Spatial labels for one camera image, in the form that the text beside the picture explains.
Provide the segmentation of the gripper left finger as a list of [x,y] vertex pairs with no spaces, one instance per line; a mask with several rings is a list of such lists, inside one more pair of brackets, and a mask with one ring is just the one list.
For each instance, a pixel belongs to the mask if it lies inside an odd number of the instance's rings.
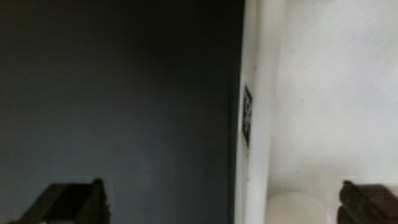
[[110,224],[102,179],[51,184],[10,224]]

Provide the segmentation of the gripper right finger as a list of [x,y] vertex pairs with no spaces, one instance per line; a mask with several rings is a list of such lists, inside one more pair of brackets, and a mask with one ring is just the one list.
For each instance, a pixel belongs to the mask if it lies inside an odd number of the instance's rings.
[[337,224],[398,224],[398,196],[381,184],[342,181]]

